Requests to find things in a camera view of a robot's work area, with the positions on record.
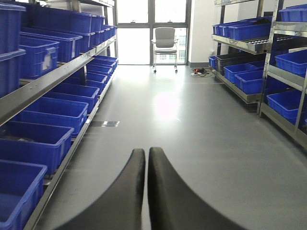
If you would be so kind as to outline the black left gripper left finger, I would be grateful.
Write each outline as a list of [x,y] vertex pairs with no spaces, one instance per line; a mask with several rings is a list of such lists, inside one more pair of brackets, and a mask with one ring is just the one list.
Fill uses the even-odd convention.
[[140,230],[145,153],[134,149],[111,186],[80,214],[58,230]]

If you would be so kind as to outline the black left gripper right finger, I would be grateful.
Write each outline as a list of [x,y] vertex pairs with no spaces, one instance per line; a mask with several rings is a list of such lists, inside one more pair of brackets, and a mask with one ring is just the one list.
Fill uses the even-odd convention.
[[153,230],[241,230],[203,201],[179,176],[161,147],[151,147],[148,204]]

